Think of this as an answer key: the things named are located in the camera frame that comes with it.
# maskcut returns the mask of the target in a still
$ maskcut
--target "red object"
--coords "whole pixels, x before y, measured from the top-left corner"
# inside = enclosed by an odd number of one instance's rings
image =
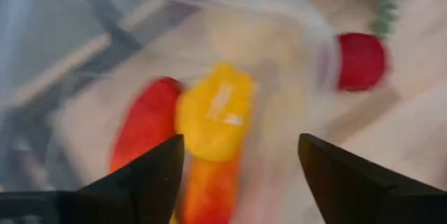
[[[193,158],[183,207],[183,224],[229,224],[235,211],[240,159]]]
[[[177,80],[162,77],[136,98],[113,147],[111,172],[175,135],[175,103],[181,91]]]
[[[339,90],[364,91],[379,83],[389,69],[381,41],[363,33],[345,33],[338,39],[342,51]]]

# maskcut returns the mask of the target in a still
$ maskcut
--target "yellow bell pepper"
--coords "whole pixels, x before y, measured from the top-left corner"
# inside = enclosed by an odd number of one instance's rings
[[[186,148],[210,161],[234,158],[249,125],[254,82],[251,77],[220,63],[197,86],[180,96],[175,125]]]

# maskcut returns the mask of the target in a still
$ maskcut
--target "green object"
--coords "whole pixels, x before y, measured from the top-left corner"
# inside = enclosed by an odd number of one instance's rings
[[[379,15],[371,23],[371,30],[374,35],[387,39],[392,31],[393,22],[399,17],[397,10],[399,9],[399,1],[401,0],[381,0],[379,4]]]

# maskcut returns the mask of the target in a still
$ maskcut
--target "bell pepper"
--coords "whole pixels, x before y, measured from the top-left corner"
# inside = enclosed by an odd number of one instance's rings
[[[185,147],[204,160],[233,159],[250,125],[254,93],[251,77],[230,64],[213,72],[179,99],[175,125]]]
[[[111,172],[175,135],[175,108],[181,92],[177,80],[161,77],[136,98],[113,147]]]
[[[183,224],[230,223],[236,204],[240,156],[220,162],[192,160]]]

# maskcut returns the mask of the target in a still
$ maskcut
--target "plastic container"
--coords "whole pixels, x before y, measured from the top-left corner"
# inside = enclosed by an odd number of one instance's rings
[[[1,0],[0,184],[74,190],[152,78],[187,86],[227,61],[257,81],[236,223],[305,221],[298,135],[324,135],[338,49],[302,0]]]

